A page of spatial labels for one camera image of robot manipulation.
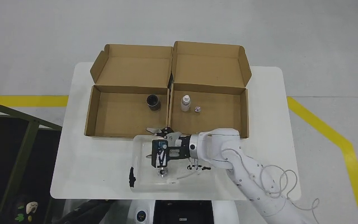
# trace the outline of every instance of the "cardboard box lid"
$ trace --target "cardboard box lid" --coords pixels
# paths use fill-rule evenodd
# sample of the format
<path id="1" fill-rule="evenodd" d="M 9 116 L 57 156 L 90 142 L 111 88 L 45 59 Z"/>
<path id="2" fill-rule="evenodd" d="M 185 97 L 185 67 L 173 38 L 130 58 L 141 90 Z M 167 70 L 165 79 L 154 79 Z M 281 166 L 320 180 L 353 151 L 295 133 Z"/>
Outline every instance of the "cardboard box lid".
<path id="1" fill-rule="evenodd" d="M 91 68 L 96 85 L 167 87 L 171 46 L 107 44 Z"/>
<path id="2" fill-rule="evenodd" d="M 251 70 L 243 46 L 177 41 L 172 72 L 175 83 L 246 87 Z"/>

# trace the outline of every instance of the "transparent container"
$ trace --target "transparent container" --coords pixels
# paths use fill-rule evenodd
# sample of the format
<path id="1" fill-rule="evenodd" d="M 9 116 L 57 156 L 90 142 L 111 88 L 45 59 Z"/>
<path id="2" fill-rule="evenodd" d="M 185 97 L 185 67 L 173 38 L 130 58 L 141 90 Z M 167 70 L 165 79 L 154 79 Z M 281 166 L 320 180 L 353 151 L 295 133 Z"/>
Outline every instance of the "transparent container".
<path id="1" fill-rule="evenodd" d="M 133 139 L 132 167 L 136 178 L 132 192 L 200 192 L 215 193 L 215 169 L 195 171 L 189 170 L 194 159 L 170 160 L 168 174 L 161 177 L 157 169 L 151 165 L 152 140 L 157 136 L 136 136 Z M 211 167 L 209 163 L 199 161 L 199 165 Z"/>

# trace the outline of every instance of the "open cardboard box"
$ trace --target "open cardboard box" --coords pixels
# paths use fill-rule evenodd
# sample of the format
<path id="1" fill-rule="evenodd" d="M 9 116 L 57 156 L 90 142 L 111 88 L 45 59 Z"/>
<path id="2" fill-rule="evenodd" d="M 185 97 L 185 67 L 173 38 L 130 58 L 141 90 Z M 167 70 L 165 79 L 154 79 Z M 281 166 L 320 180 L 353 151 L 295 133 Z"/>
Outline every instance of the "open cardboard box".
<path id="1" fill-rule="evenodd" d="M 91 68 L 95 85 L 84 134 L 135 137 L 168 126 L 172 52 L 169 46 L 107 44 Z M 149 109 L 151 94 L 159 97 L 160 110 Z"/>
<path id="2" fill-rule="evenodd" d="M 242 46 L 177 41 L 172 74 L 170 127 L 186 134 L 234 128 L 242 138 L 249 136 L 246 84 L 251 71 Z M 180 107 L 185 95 L 191 98 L 187 112 Z"/>

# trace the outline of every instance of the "yellow floor line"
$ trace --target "yellow floor line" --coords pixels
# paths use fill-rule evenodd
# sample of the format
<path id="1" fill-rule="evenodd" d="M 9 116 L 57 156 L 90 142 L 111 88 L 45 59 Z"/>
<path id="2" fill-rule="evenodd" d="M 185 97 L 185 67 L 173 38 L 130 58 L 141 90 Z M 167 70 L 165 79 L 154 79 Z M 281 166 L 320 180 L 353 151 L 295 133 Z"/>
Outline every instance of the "yellow floor line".
<path id="1" fill-rule="evenodd" d="M 10 107 L 64 107 L 67 101 L 68 96 L 0 96 L 0 105 Z M 341 149 L 358 205 L 358 161 L 352 143 L 292 97 L 287 97 L 287 101 L 290 110 Z"/>
<path id="2" fill-rule="evenodd" d="M 358 205 L 358 160 L 352 143 L 333 130 L 333 128 L 328 126 L 324 121 L 320 120 L 316 115 L 304 108 L 292 97 L 287 97 L 287 102 L 290 110 L 341 149 L 356 203 Z"/>
<path id="3" fill-rule="evenodd" d="M 68 96 L 0 96 L 0 105 L 9 107 L 62 107 Z"/>

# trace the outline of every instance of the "small white bottle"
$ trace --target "small white bottle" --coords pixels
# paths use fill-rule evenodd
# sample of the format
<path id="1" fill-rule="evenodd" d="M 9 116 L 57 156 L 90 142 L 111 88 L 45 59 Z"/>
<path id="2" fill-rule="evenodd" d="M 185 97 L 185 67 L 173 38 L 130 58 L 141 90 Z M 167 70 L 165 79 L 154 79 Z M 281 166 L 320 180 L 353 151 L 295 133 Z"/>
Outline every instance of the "small white bottle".
<path id="1" fill-rule="evenodd" d="M 181 110 L 183 112 L 187 112 L 189 110 L 190 107 L 190 97 L 189 95 L 185 95 L 182 99 L 181 99 Z"/>

